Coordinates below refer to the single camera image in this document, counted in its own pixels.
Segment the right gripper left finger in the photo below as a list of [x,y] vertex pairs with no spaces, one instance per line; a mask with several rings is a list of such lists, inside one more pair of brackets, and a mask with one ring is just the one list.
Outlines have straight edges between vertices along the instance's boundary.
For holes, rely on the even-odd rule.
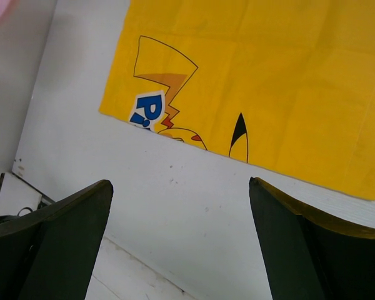
[[84,299],[113,185],[100,180],[24,216],[0,219],[0,299]]

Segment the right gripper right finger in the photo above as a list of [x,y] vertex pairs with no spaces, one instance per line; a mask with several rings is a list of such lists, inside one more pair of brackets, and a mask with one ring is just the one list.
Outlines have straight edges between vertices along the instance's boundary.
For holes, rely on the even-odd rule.
[[375,299],[375,229],[303,203],[258,177],[251,211],[273,299]]

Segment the yellow cartoon print cloth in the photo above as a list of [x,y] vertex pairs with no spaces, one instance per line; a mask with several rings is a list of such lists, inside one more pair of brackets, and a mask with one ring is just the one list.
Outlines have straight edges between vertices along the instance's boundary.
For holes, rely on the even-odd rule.
[[375,1],[131,1],[100,112],[375,200]]

